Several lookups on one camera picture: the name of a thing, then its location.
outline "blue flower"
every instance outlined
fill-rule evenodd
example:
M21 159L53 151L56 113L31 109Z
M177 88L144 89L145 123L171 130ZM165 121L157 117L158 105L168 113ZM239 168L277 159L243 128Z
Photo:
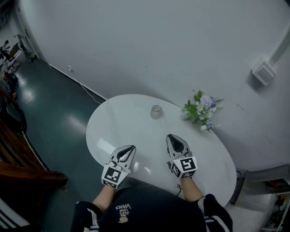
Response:
M210 123L210 124L207 124L207 129L210 130L213 128L213 125Z
M215 101L212 102L212 105L210 106L211 108L217 107L217 103Z
M207 96L207 95L203 95L201 98L200 98L200 103L204 106L204 108L209 108L212 103L213 103L213 100Z

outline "green floor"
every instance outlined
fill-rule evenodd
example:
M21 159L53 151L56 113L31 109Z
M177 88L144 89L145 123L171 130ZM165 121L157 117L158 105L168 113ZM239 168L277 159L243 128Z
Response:
M75 202L92 201L102 189L103 168L86 143L86 126L98 104L81 86L42 60L22 64L16 75L18 103L31 143L51 170L69 178L67 190L45 197L39 222L48 232L69 231Z

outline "sleeve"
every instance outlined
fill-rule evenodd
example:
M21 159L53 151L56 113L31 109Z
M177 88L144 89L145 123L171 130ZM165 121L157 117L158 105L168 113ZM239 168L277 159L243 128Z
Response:
M84 232L93 228L98 231L97 220L102 216L102 211L90 202L77 202L73 212L70 232Z
M203 213L208 231L232 232L231 216L212 194L199 199L198 207Z

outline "flower vase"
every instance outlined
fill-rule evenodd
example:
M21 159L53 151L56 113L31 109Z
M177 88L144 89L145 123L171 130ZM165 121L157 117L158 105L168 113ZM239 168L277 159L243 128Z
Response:
M189 112L188 111L181 111L180 112L180 118L181 120L187 120L189 119L190 115L189 115Z

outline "table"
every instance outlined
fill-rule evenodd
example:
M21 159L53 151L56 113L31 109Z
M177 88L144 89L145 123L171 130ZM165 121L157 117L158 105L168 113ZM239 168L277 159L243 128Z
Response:
M150 111L159 105L163 114L152 119ZM166 136L174 134L187 141L196 156L198 170L193 179L203 194L213 194L225 206L236 186L234 163L215 134L200 131L191 121L180 119L180 107L145 95L129 94L102 103L87 125L87 146L94 159L104 166L117 147L135 145L130 177L177 194L180 181L166 162Z

